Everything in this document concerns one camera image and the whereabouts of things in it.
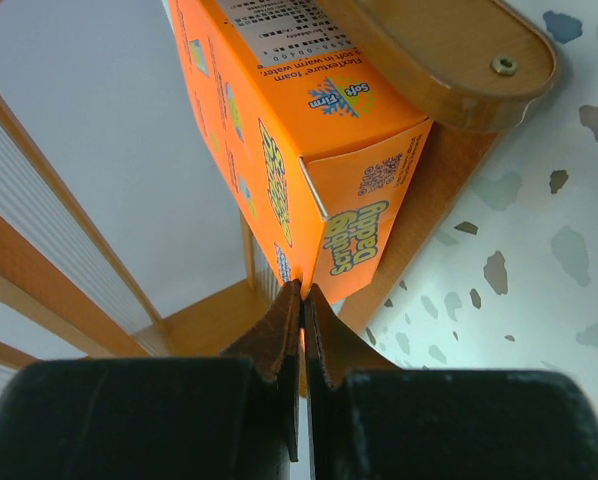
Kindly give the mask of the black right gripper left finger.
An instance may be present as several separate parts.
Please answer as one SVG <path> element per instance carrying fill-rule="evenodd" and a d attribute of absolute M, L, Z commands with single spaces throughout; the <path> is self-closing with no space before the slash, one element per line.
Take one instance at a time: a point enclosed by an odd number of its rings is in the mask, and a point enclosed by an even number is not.
<path fill-rule="evenodd" d="M 0 397 L 0 479 L 286 479 L 300 285 L 212 357 L 38 362 Z"/>

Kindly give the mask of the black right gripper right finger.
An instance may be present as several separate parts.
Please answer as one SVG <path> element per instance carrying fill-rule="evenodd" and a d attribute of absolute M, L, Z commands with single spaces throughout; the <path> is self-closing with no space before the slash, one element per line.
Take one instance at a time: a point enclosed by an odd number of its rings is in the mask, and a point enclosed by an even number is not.
<path fill-rule="evenodd" d="M 304 302 L 316 479 L 598 479 L 598 420 L 548 370 L 402 369 L 313 287 Z"/>

